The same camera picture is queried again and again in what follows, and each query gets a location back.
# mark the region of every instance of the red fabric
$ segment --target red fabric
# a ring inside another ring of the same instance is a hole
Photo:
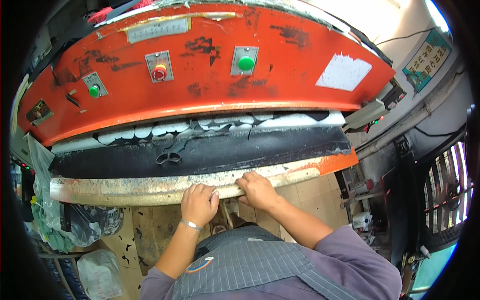
[[[148,5],[151,5],[153,3],[153,0],[142,0],[140,1],[138,4],[135,4],[133,5],[131,8],[129,8],[127,10],[127,12],[129,11],[132,11],[132,10],[136,10],[137,8],[141,8],[141,7],[145,7],[145,6],[148,6]],[[90,18],[88,19],[88,21],[90,23],[95,23],[95,24],[98,24],[100,22],[103,22],[107,19],[107,13],[111,12],[113,10],[113,8],[111,7],[106,7],[98,12],[95,12],[94,14],[92,14],[90,16]]]

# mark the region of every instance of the green button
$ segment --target green button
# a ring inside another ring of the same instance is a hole
[[[255,62],[250,56],[244,56],[239,59],[238,66],[240,70],[244,70],[244,71],[251,70],[254,65],[255,65]]]
[[[98,96],[98,86],[97,86],[97,85],[94,85],[94,86],[92,86],[91,88],[89,88],[89,89],[88,89],[88,93],[89,93],[90,96],[92,96],[92,97]]]

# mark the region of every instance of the gray striped apron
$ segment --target gray striped apron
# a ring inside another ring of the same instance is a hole
[[[196,249],[196,256],[201,249],[208,252],[195,257],[177,278],[173,300],[255,287],[292,276],[327,300],[360,299],[315,269],[300,245],[284,242],[259,226],[217,233],[201,241]]]

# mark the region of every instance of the white container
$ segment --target white container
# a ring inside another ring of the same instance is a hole
[[[372,215],[369,212],[358,213],[353,217],[353,228],[364,228],[372,221]]]

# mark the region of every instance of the chinese sign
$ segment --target chinese sign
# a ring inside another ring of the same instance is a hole
[[[447,59],[452,48],[437,30],[433,29],[417,54],[403,69],[408,82],[418,93],[421,91]]]

